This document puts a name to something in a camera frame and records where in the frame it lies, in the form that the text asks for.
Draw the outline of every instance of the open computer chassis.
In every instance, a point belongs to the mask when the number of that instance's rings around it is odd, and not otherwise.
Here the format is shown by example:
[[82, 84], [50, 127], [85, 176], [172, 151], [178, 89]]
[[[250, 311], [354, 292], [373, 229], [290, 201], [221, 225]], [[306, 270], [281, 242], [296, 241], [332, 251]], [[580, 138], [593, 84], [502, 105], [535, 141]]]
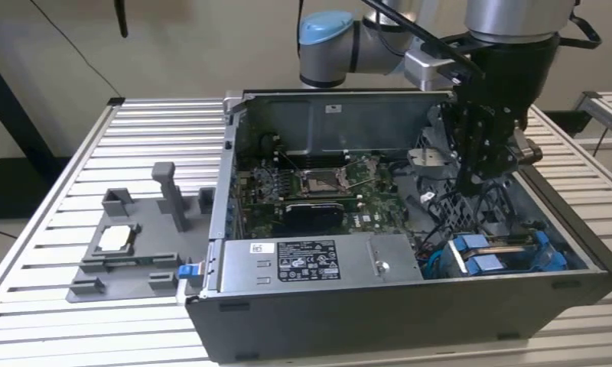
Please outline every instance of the open computer chassis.
[[229, 100], [202, 289], [216, 362], [525, 339], [612, 290], [612, 254], [533, 167], [453, 189], [410, 90]]

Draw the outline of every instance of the motherboard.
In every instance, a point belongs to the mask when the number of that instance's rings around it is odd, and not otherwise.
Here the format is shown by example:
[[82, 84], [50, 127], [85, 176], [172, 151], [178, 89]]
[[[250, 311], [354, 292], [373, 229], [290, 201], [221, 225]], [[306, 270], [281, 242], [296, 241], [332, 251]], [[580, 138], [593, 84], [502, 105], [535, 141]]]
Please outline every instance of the motherboard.
[[245, 238], [410, 232], [381, 156], [345, 154], [340, 167], [306, 168], [300, 163], [280, 156], [238, 171]]

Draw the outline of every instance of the barcode label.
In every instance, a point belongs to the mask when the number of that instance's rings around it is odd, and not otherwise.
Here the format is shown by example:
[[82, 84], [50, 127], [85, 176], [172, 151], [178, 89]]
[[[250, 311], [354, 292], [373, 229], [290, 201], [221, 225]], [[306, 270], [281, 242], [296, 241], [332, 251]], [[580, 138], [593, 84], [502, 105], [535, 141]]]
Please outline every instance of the barcode label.
[[273, 254], [274, 243], [273, 242], [252, 242], [249, 244], [249, 254]]

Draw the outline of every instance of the power supply label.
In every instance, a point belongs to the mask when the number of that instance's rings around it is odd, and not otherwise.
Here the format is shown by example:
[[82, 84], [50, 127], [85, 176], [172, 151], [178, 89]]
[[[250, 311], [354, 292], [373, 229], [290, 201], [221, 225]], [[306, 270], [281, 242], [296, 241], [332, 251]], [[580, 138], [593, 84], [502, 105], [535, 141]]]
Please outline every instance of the power supply label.
[[280, 281], [332, 281], [340, 279], [336, 242], [276, 243]]

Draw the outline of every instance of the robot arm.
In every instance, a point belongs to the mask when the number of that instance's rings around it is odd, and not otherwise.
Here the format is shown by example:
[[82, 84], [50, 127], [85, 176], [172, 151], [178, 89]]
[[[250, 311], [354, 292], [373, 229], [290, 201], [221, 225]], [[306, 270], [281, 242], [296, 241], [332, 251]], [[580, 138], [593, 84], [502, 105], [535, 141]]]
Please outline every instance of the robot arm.
[[[541, 93], [560, 46], [593, 49], [601, 43], [588, 22], [577, 18], [576, 0], [468, 0], [468, 32], [436, 39], [382, 2], [362, 0], [421, 40], [405, 53], [405, 76], [421, 90], [453, 87], [440, 106], [452, 156], [460, 163], [456, 186], [465, 196], [480, 184], [541, 159], [525, 139], [528, 109]], [[560, 37], [571, 20], [587, 40]]]
[[[573, 14], [576, 0], [468, 0], [468, 32], [441, 39], [413, 22], [409, 0], [362, 2], [372, 7], [362, 21], [330, 11], [301, 22], [301, 81], [330, 88], [346, 73], [386, 74], [404, 60], [421, 90], [450, 87], [436, 112], [446, 146], [436, 148], [457, 159], [457, 190], [473, 196], [484, 181], [541, 159], [522, 131], [557, 48], [596, 48], [601, 39]], [[567, 21], [587, 40], [560, 37]]]

